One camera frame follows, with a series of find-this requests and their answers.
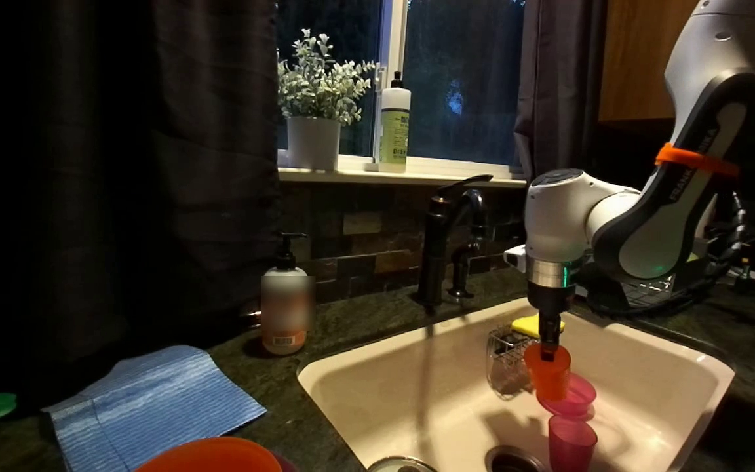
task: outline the sink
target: sink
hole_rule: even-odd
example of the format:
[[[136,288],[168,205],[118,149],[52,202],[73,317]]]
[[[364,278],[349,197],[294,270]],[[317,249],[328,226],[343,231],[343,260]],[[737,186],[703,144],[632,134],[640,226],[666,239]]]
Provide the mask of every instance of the sink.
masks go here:
[[[488,333],[522,315],[527,299],[398,333],[317,359],[299,383],[364,467],[412,456],[477,472],[493,451],[516,451],[548,469],[551,414],[532,393],[501,399],[485,380]],[[590,469],[679,469],[734,378],[716,357],[590,315],[566,312],[561,344],[598,388]]]

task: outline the kitchen cabinet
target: kitchen cabinet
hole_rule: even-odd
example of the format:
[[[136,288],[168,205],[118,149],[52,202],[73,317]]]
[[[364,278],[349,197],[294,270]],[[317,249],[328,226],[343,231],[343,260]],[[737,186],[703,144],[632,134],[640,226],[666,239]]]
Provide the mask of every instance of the kitchen cabinet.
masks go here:
[[[655,121],[674,115],[663,71],[695,3],[608,0],[600,121]]]

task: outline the blue cloth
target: blue cloth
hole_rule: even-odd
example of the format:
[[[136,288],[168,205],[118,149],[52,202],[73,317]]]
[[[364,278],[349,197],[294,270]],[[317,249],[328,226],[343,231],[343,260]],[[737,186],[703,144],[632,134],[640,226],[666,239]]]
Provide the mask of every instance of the blue cloth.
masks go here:
[[[168,346],[118,362],[47,412],[68,469],[123,472],[173,446],[236,430],[265,406],[233,385],[207,351]]]

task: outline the window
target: window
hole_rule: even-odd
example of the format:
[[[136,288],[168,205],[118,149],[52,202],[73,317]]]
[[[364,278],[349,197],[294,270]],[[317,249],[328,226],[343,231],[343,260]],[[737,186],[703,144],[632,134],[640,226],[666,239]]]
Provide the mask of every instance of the window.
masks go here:
[[[325,31],[338,60],[380,60],[412,89],[409,155],[514,163],[522,0],[278,0],[278,45]],[[341,152],[372,155],[375,97]]]

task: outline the black faucet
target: black faucet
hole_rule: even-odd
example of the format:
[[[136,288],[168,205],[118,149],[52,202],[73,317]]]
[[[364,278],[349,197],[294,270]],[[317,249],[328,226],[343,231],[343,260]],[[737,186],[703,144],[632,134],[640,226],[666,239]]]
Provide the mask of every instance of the black faucet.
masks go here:
[[[490,181],[493,176],[472,176],[467,181],[456,181],[438,191],[430,199],[430,210],[425,218],[425,249],[422,249],[422,273],[419,273],[419,291],[414,299],[425,304],[427,315],[443,302],[440,281],[446,275],[448,260],[448,236],[454,223],[464,210],[469,210],[469,241],[454,252],[454,286],[451,296],[464,299],[467,294],[467,265],[474,252],[480,252],[485,236],[485,205],[482,191],[469,189],[474,184]]]

